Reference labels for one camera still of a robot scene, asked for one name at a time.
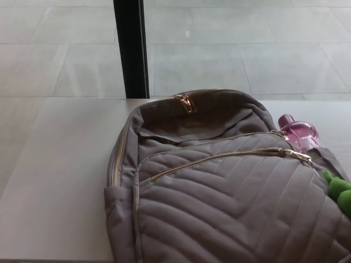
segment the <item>pink water bottle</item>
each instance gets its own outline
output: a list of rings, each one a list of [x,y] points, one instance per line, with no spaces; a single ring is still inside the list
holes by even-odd
[[[316,128],[308,122],[296,122],[289,114],[284,114],[278,120],[280,129],[287,133],[289,142],[299,152],[305,152],[314,147],[324,147],[319,141]]]

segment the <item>green plush toy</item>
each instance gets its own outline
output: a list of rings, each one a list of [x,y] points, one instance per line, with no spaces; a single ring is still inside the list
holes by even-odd
[[[338,204],[340,209],[351,219],[351,184],[325,170],[325,179],[329,183],[329,196]]]

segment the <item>gold zipper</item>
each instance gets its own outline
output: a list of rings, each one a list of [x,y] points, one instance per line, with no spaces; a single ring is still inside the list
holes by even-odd
[[[190,97],[190,94],[195,94],[195,93],[202,93],[202,92],[212,92],[212,91],[215,91],[215,90],[218,90],[218,89],[203,89],[203,90],[196,90],[194,92],[189,92],[189,93],[185,93],[185,94],[180,94],[180,95],[176,95],[176,96],[173,96],[173,97],[170,97],[170,98],[165,98],[165,99],[162,99],[162,100],[170,100],[170,99],[177,99],[177,100],[180,100],[186,111],[188,113],[193,113],[193,112],[196,112],[196,108],[195,108],[195,105],[193,103],[193,101],[191,100],[191,97]],[[239,93],[239,94],[245,94],[249,97],[251,97],[250,95],[244,93],[244,92],[241,92],[241,91],[238,91],[238,90],[233,90],[233,93]],[[149,102],[149,103],[146,103],[142,106],[147,106],[147,105],[151,105],[151,104],[154,104],[154,103],[157,103],[159,101],[153,101],[153,102]],[[126,136],[127,136],[127,128],[129,127],[129,123],[132,119],[132,116],[134,115],[134,113],[139,110],[140,107],[137,107],[135,108],[131,114],[128,116],[128,119],[126,121],[126,125],[125,127],[123,128],[123,131],[122,131],[122,140],[118,146],[118,151],[117,151],[117,157],[116,157],[116,161],[115,161],[115,166],[114,166],[114,169],[113,169],[113,178],[112,178],[112,182],[111,182],[111,185],[113,186],[119,186],[120,185],[120,182],[119,182],[119,177],[120,177],[120,172],[119,172],[119,169],[120,169],[120,166],[121,166],[121,162],[122,162],[122,155],[124,153],[124,149],[126,147]]]
[[[229,153],[222,153],[221,155],[214,155],[211,157],[203,158],[188,164],[180,165],[168,170],[165,170],[161,173],[158,173],[152,177],[150,177],[150,181],[154,182],[157,180],[159,177],[172,173],[174,171],[196,165],[202,162],[207,162],[213,159],[219,159],[219,158],[224,158],[224,157],[230,157],[230,156],[243,156],[243,155],[258,155],[258,156],[278,156],[278,157],[290,157],[294,159],[298,159],[302,162],[312,162],[312,158],[308,155],[304,155],[303,153],[295,152],[292,150],[287,150],[287,149],[281,149],[281,148],[264,148],[264,149],[257,149],[257,150],[251,150],[251,151],[241,151],[241,152],[229,152]]]
[[[283,133],[280,133],[281,131],[279,130],[272,130],[270,133],[277,135],[279,137],[281,137],[282,139],[285,139],[285,137],[283,136]],[[201,144],[193,144],[193,145],[189,145],[189,146],[184,146],[182,148],[178,148],[178,149],[174,149],[174,150],[169,150],[169,151],[164,151],[164,152],[158,152],[158,153],[154,153],[153,155],[147,156],[145,159],[143,159],[140,163],[142,163],[144,160],[149,159],[150,157],[153,157],[155,155],[163,155],[165,153],[168,152],[174,152],[174,151],[179,151],[179,150],[184,150],[187,148],[191,148],[191,147],[195,147],[195,146],[202,146],[202,145],[206,145],[206,144],[214,144],[220,141],[229,141],[229,140],[233,140],[236,139],[238,137],[244,137],[244,136],[251,136],[254,134],[269,134],[269,133],[265,133],[265,132],[255,132],[255,133],[244,133],[244,134],[239,134],[239,135],[235,135],[235,136],[231,136],[231,137],[226,137],[226,138],[222,138],[222,139],[218,139],[218,140],[213,140],[213,141],[208,141],[208,142],[203,142]]]
[[[273,134],[279,134],[284,140],[289,141],[288,133],[284,130],[271,130],[270,132]]]

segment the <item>quilted backpack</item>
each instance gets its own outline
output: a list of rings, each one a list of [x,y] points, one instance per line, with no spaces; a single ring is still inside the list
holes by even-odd
[[[137,107],[104,191],[115,262],[351,262],[351,221],[325,169],[347,180],[328,149],[297,152],[243,92]]]

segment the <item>black window frame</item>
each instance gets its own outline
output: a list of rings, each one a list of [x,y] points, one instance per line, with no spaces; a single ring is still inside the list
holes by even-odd
[[[126,98],[149,99],[143,0],[114,0]]]

